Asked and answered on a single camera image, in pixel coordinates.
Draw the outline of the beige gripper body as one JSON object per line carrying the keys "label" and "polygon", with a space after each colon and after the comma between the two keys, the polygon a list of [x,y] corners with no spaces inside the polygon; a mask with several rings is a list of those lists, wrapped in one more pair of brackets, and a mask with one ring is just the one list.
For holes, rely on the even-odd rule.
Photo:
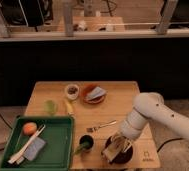
{"label": "beige gripper body", "polygon": [[129,140],[128,138],[124,137],[120,133],[116,133],[111,137],[111,144],[113,144],[115,147],[117,147],[119,149],[119,153],[121,153],[120,150],[121,150],[121,148],[122,148],[122,146],[123,146],[125,141],[131,141],[131,140]]}

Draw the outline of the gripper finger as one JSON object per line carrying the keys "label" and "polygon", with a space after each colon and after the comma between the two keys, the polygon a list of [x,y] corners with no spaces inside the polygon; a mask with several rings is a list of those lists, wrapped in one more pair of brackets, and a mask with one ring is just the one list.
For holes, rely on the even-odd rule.
{"label": "gripper finger", "polygon": [[102,151],[102,155],[108,160],[108,162],[112,162],[115,157],[118,155],[119,149],[115,147],[113,144],[110,144],[107,148]]}
{"label": "gripper finger", "polygon": [[131,141],[125,141],[120,152],[126,153],[131,147],[132,147],[132,142]]}

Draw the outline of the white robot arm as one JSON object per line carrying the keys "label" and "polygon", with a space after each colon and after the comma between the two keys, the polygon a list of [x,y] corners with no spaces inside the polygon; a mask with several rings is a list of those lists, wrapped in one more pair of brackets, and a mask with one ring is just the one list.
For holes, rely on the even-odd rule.
{"label": "white robot arm", "polygon": [[188,117],[167,107],[159,93],[139,93],[133,100],[132,111],[120,123],[118,131],[109,138],[111,143],[101,152],[109,163],[114,163],[120,154],[126,154],[132,148],[149,119],[167,126],[189,141]]}

